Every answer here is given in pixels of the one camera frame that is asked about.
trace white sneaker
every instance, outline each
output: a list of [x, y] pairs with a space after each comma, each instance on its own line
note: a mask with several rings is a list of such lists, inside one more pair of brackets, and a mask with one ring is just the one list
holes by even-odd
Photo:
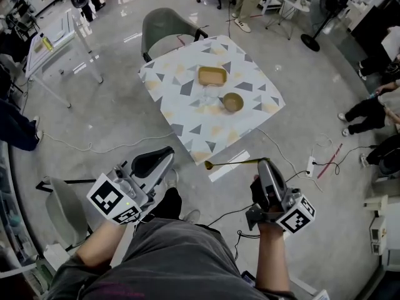
[[339, 120], [344, 121], [345, 123], [347, 122], [346, 116], [344, 115], [344, 113], [338, 113], [337, 117], [339, 118]]
[[179, 175], [175, 169], [170, 169], [164, 177], [164, 184], [167, 188], [176, 188], [179, 181]]
[[39, 141], [37, 142], [37, 144], [39, 144], [43, 139], [43, 131], [36, 131], [36, 137], [39, 139]]
[[364, 77], [363, 74], [361, 73], [361, 70], [358, 71], [358, 75], [360, 76], [360, 78], [364, 81], [367, 80], [367, 77]]
[[32, 121], [35, 121], [35, 128], [36, 128], [36, 130], [38, 130], [40, 117], [39, 116], [35, 116]]
[[363, 168], [368, 168], [370, 166], [367, 161], [367, 156], [364, 153], [360, 154], [360, 160]]
[[183, 221], [191, 224], [196, 224], [200, 220], [200, 210], [193, 210], [183, 217]]
[[251, 29], [249, 28], [247, 23], [240, 21], [239, 19], [235, 20], [235, 23], [241, 28], [245, 33], [250, 33]]
[[342, 136], [348, 137], [349, 135], [350, 135], [350, 132], [349, 132], [348, 128], [342, 130]]

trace power strip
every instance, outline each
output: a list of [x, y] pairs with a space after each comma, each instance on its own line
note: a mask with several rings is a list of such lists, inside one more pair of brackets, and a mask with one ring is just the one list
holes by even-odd
[[313, 177], [313, 172], [314, 172], [314, 165], [313, 163], [315, 162], [315, 158], [313, 156], [310, 156], [308, 158], [308, 164], [307, 164], [307, 171], [306, 176], [309, 178]]

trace fan base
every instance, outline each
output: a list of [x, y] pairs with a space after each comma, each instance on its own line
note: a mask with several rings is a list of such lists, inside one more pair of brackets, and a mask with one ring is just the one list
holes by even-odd
[[315, 51], [316, 53], [319, 51], [319, 44], [313, 37], [309, 36], [308, 34], [302, 34], [300, 38], [309, 49]]

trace yellow bottle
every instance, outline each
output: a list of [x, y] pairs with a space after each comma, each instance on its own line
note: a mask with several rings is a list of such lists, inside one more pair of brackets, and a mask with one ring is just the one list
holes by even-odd
[[50, 51], [53, 50], [53, 44], [50, 42], [49, 38], [44, 36], [43, 33], [40, 34], [40, 38], [42, 38], [43, 44], [48, 48]]

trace white table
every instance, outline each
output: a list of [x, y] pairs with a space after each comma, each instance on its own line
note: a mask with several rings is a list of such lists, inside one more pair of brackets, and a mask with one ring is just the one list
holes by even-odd
[[[201, 66], [224, 68], [224, 86], [204, 90], [198, 83]], [[139, 76], [196, 164], [235, 143], [285, 105], [274, 84], [227, 36], [169, 52], [145, 64]], [[221, 100], [227, 93], [243, 98], [240, 111], [225, 110]]]
[[[52, 42], [54, 49], [49, 51], [44, 45], [42, 48], [35, 52], [34, 45], [36, 42], [41, 40], [40, 34], [44, 33], [46, 37]], [[80, 55], [82, 60], [86, 63], [91, 74], [94, 76], [98, 83], [102, 83], [103, 79], [99, 74], [97, 67], [94, 62], [91, 61], [89, 53], [90, 50], [88, 44], [82, 37], [82, 34], [73, 19], [72, 12], [66, 12], [57, 21], [54, 21], [48, 27], [44, 28], [42, 31], [36, 35], [31, 41], [31, 47], [29, 48], [29, 54], [27, 56], [26, 73], [27, 78], [33, 78], [38, 84], [40, 84], [44, 89], [49, 91], [56, 99], [61, 101], [67, 107], [71, 107], [71, 103], [67, 102], [65, 99], [61, 98], [56, 94], [44, 81], [42, 77], [42, 67], [50, 61], [56, 54], [62, 51], [69, 44], [72, 45], [74, 50]]]
[[[269, 27], [271, 27], [273, 24], [278, 24], [281, 25], [282, 21], [286, 20], [290, 15], [294, 15], [296, 13], [296, 11], [301, 11], [304, 13], [309, 13], [310, 12], [310, 8], [307, 5], [302, 5], [301, 4], [301, 0], [282, 0], [283, 4], [282, 7], [279, 10], [279, 19], [273, 19], [270, 20], [267, 25], [266, 25], [266, 29], [268, 29]], [[288, 5], [290, 8], [285, 11], [285, 5]], [[286, 33], [287, 35], [287, 40], [290, 40], [292, 38], [292, 33], [293, 33], [293, 27], [294, 24], [292, 22], [291, 24], [291, 30], [290, 30], [290, 34], [286, 31], [285, 27], [282, 26], [283, 31]]]

